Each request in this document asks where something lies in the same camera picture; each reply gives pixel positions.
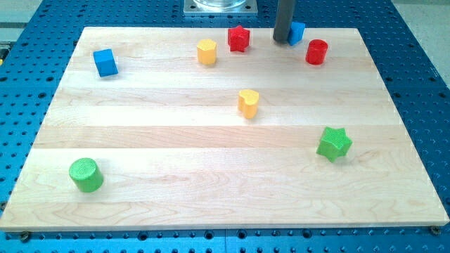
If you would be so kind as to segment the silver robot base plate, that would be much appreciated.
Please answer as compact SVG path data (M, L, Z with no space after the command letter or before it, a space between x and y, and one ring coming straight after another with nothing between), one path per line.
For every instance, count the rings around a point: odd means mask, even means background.
M185 16L258 14L256 0L184 0L183 11Z

